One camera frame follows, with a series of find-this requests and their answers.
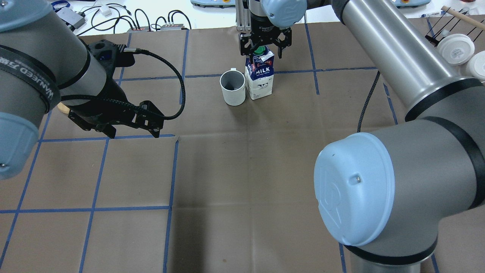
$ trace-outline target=milk carton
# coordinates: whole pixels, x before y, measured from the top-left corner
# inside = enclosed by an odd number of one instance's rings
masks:
[[[275,55],[268,47],[259,47],[254,55],[246,58],[246,90],[252,100],[271,95],[275,70]]]

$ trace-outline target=green cap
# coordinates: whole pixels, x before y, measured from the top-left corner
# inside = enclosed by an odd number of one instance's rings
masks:
[[[254,55],[261,56],[261,55],[263,55],[265,50],[266,50],[265,46],[258,47],[258,49],[256,49],[256,51],[254,52]]]

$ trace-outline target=power strip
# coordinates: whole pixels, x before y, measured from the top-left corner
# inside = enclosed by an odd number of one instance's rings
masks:
[[[170,31],[170,30],[182,30],[185,28],[183,24],[174,24],[174,25],[163,25],[158,31]],[[134,32],[148,32],[148,27],[140,27],[140,29],[128,29],[126,33],[134,33]]]

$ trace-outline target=white cup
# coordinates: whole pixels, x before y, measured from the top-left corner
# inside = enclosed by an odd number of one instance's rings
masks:
[[[475,53],[475,44],[465,34],[452,34],[443,38],[436,47],[452,66],[466,63]]]
[[[219,83],[221,84],[224,101],[227,104],[237,106],[244,102],[246,99],[246,91],[244,89],[246,79],[244,74],[235,68],[231,68],[231,70],[222,74]]]

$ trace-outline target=black band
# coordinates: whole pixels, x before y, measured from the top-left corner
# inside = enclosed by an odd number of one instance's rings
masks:
[[[22,51],[18,51],[16,49],[10,48],[8,46],[0,45],[0,48],[6,49],[10,52],[13,52],[19,56],[21,56],[24,59],[29,60],[31,63],[33,63],[36,67],[38,67],[40,70],[42,70],[53,82],[56,82],[56,76],[54,76],[54,73],[42,62],[39,60],[35,59],[34,57],[27,55],[23,53]]]
[[[485,159],[482,151],[480,151],[480,148],[473,138],[455,123],[438,117],[425,117],[423,119],[432,121],[448,130],[467,152],[471,164],[473,165],[473,169],[475,170],[475,177],[477,180],[477,192],[469,209],[478,207],[485,200]]]
[[[415,120],[419,115],[426,111],[429,107],[442,99],[447,98],[450,95],[460,92],[471,87],[483,86],[483,84],[477,79],[464,79],[458,82],[454,82],[445,87],[438,89],[431,93],[429,96],[415,105],[406,115],[405,121]]]
[[[34,88],[46,105],[45,113],[48,113],[61,101],[61,93],[53,78],[33,63],[34,58],[25,58],[25,55],[0,46],[0,70],[12,74]]]
[[[87,52],[88,56],[86,58],[86,63],[84,63],[84,67],[82,67],[81,71],[79,71],[79,73],[74,76],[74,78],[70,79],[69,81],[59,85],[59,89],[64,89],[64,88],[67,88],[73,84],[75,84],[80,78],[82,78],[85,74],[86,74],[86,71],[88,70],[89,68],[89,64],[91,63],[91,54],[89,53],[89,51]]]
[[[374,263],[380,263],[380,264],[386,264],[386,265],[409,265],[409,264],[414,264],[417,262],[421,262],[422,260],[426,259],[429,257],[433,251],[436,248],[436,244],[438,243],[438,238],[436,238],[435,242],[425,251],[414,254],[411,256],[403,256],[403,257],[391,257],[391,256],[381,256],[381,255],[376,255],[370,252],[367,252],[365,250],[362,250],[356,246],[349,246],[346,245],[345,247],[358,257],[374,262]]]

